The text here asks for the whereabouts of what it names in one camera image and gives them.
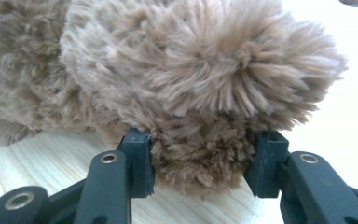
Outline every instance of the brown plush toy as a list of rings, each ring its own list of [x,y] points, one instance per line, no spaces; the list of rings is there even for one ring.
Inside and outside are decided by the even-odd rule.
[[[158,184],[236,188],[252,138],[307,116],[345,69],[277,0],[0,0],[0,141],[152,134]]]

